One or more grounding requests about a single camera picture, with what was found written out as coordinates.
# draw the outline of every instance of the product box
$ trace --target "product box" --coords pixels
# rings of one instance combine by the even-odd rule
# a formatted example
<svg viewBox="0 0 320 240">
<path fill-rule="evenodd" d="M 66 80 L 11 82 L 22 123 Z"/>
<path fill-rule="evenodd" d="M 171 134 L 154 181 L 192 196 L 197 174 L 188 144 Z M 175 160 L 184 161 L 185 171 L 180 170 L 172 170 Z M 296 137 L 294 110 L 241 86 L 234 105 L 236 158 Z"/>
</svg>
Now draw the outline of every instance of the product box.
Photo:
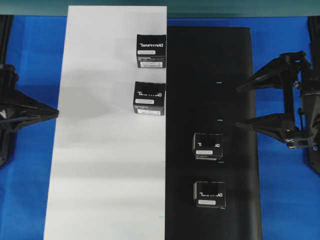
<svg viewBox="0 0 320 240">
<path fill-rule="evenodd" d="M 166 35 L 137 35 L 136 60 L 138 68 L 165 68 L 166 41 Z"/>
<path fill-rule="evenodd" d="M 164 115 L 166 84 L 136 81 L 133 109 L 136 114 Z"/>
<path fill-rule="evenodd" d="M 196 181 L 193 184 L 193 200 L 197 207 L 225 209 L 225 183 L 219 181 Z"/>
<path fill-rule="evenodd" d="M 212 133 L 195 133 L 192 150 L 196 160 L 219 162 L 223 157 L 223 135 Z"/>
</svg>

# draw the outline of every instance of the white label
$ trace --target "white label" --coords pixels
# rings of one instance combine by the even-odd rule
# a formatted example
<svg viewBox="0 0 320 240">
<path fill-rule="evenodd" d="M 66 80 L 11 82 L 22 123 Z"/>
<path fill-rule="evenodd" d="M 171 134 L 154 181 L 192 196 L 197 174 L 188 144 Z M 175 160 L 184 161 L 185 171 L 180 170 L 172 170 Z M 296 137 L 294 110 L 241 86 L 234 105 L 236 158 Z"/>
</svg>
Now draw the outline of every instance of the white label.
<svg viewBox="0 0 320 240">
<path fill-rule="evenodd" d="M 150 62 L 150 61 L 141 61 L 141 68 L 162 68 L 162 61 Z"/>
<path fill-rule="evenodd" d="M 216 205 L 215 200 L 199 200 L 198 204 L 203 204 L 203 205 Z"/>
<path fill-rule="evenodd" d="M 155 55 L 155 50 L 138 50 L 138 55 Z"/>
<path fill-rule="evenodd" d="M 217 158 L 213 158 L 213 157 L 202 157 L 202 156 L 197 156 L 197 157 L 195 157 L 195 159 L 196 159 L 196 160 L 212 160 L 212 161 L 216 161 L 216 160 L 217 160 Z"/>
<path fill-rule="evenodd" d="M 197 199 L 197 182 L 193 184 L 193 199 Z"/>
<path fill-rule="evenodd" d="M 161 115 L 160 111 L 138 109 L 138 114 Z"/>
<path fill-rule="evenodd" d="M 136 99 L 136 104 L 155 104 L 155 100 L 152 99 Z"/>
<path fill-rule="evenodd" d="M 212 150 L 197 150 L 197 151 L 195 151 L 195 154 L 212 155 L 212 154 L 214 154 L 214 152 Z"/>
</svg>

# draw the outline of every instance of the white panel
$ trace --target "white panel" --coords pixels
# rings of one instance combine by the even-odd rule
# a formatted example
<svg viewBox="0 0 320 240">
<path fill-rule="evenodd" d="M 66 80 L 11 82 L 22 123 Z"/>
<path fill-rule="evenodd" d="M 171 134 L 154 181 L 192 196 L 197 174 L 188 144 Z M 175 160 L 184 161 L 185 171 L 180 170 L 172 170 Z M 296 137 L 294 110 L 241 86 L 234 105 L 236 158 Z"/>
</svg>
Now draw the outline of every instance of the white panel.
<svg viewBox="0 0 320 240">
<path fill-rule="evenodd" d="M 164 240 L 166 116 L 135 114 L 137 34 L 167 34 L 165 6 L 70 6 L 46 240 Z"/>
</svg>

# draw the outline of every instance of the blue background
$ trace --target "blue background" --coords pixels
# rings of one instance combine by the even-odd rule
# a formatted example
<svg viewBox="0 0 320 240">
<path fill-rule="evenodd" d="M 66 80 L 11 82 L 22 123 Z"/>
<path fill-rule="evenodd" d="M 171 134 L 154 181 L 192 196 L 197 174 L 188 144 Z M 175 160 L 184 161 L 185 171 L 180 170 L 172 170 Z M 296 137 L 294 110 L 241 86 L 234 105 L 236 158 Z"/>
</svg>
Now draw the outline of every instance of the blue background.
<svg viewBox="0 0 320 240">
<path fill-rule="evenodd" d="M 302 50 L 310 60 L 307 20 L 169 19 L 168 26 L 249 27 L 253 69 L 257 71 L 285 52 Z M 16 16 L 7 51 L 7 64 L 15 65 L 20 75 L 17 88 L 55 108 L 65 30 L 65 17 Z M 298 110 L 298 91 L 294 97 Z M 257 116 L 282 113 L 282 91 L 256 91 L 256 107 Z M 0 168 L 1 240 L 43 239 L 55 123 L 50 120 L 20 130 L 14 154 Z M 320 176 L 306 166 L 306 152 L 288 150 L 271 137 L 258 134 L 258 157 L 263 238 L 319 240 Z"/>
</svg>

